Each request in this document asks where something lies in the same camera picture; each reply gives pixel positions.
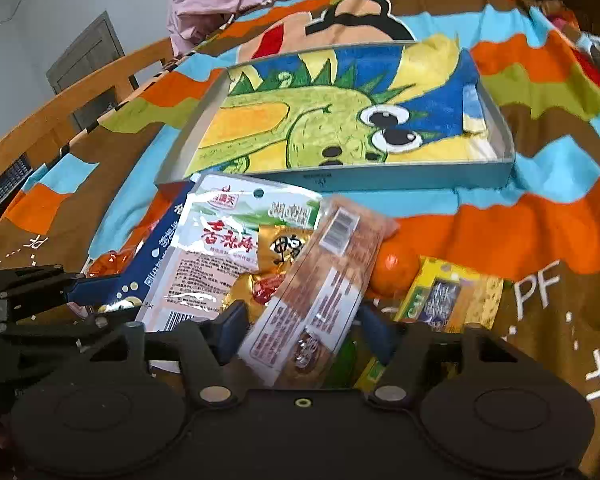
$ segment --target gray tray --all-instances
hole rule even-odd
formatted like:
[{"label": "gray tray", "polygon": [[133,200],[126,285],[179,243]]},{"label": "gray tray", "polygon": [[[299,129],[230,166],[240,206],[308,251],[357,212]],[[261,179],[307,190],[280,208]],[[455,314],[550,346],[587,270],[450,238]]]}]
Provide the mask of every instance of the gray tray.
[{"label": "gray tray", "polygon": [[[397,41],[395,43],[410,44],[414,42]],[[321,47],[294,54],[314,52],[327,48]],[[269,56],[238,64],[225,69],[218,76],[200,100],[165,158],[155,179],[157,186],[188,178],[186,171],[200,140],[228,95],[231,85],[228,70],[276,56],[289,56],[289,54]],[[264,172],[250,171],[248,175],[277,182],[285,182],[318,192],[503,187],[507,183],[515,157],[511,131],[482,83],[478,83],[477,90],[488,128],[488,141],[496,154],[496,159],[449,162],[384,162],[382,164],[369,163],[316,168],[293,168]]]}]

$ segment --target clear plastic wrapper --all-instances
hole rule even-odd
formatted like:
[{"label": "clear plastic wrapper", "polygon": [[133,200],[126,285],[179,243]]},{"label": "clear plastic wrapper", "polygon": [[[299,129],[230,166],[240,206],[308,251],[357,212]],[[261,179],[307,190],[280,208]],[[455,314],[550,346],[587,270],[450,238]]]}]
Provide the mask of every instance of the clear plastic wrapper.
[{"label": "clear plastic wrapper", "polygon": [[171,245],[138,320],[150,332],[186,319],[214,319],[238,277],[258,270],[258,228],[313,228],[320,195],[222,173],[203,175],[187,196]]},{"label": "clear plastic wrapper", "polygon": [[245,272],[235,280],[224,298],[224,307],[228,308],[236,300],[244,301],[247,304],[249,322],[255,323],[312,234],[311,229],[261,225],[258,228],[260,269],[258,272]]},{"label": "clear plastic wrapper", "polygon": [[267,386],[319,386],[371,276],[382,240],[396,224],[331,196],[320,225],[286,273],[238,355]]}]

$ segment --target wooden chair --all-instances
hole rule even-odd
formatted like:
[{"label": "wooden chair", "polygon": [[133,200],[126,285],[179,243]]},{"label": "wooden chair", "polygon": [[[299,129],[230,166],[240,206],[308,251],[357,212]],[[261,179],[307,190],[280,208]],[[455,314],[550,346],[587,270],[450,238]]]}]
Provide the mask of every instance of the wooden chair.
[{"label": "wooden chair", "polygon": [[129,76],[157,61],[165,65],[172,58],[171,40],[164,38],[109,63],[60,92],[0,140],[0,176],[23,153],[34,170],[52,161],[60,148],[84,134],[75,133],[70,114],[111,88],[118,102],[139,94],[148,82],[134,91]]}]

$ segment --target gray door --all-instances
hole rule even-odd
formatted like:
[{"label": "gray door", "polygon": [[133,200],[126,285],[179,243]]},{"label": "gray door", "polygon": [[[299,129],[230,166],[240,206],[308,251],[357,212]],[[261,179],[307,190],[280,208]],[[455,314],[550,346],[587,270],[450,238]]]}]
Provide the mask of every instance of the gray door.
[{"label": "gray door", "polygon": [[[46,72],[46,78],[54,92],[58,94],[91,72],[124,55],[109,15],[105,11],[64,51],[64,54]],[[138,88],[135,77],[131,76],[129,81],[134,88]],[[73,114],[72,122],[76,132],[85,129],[108,108],[115,107],[117,104],[112,89],[92,99]]]}]

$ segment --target wooden bed frame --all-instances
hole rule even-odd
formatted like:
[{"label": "wooden bed frame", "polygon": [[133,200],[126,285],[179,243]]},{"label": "wooden bed frame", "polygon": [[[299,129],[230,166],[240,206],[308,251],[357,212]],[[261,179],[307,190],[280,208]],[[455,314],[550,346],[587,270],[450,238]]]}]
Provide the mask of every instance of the wooden bed frame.
[{"label": "wooden bed frame", "polygon": [[[600,0],[561,0],[572,9],[581,30],[600,36]],[[0,140],[0,176],[23,153],[32,167],[52,161],[68,142],[85,135],[76,134],[68,116],[94,97],[113,88],[119,102],[144,90],[148,82],[133,91],[128,77],[160,60],[165,65],[173,57],[169,38],[115,60],[70,86],[35,113],[24,119]]]},{"label": "wooden bed frame", "polygon": [[70,114],[110,88],[114,89],[118,102],[134,97],[149,82],[134,91],[129,76],[157,61],[165,65],[172,58],[171,40],[163,38],[109,63],[60,92],[0,140],[0,176],[23,153],[34,170],[51,162],[60,148],[86,134],[84,130],[75,133]]}]

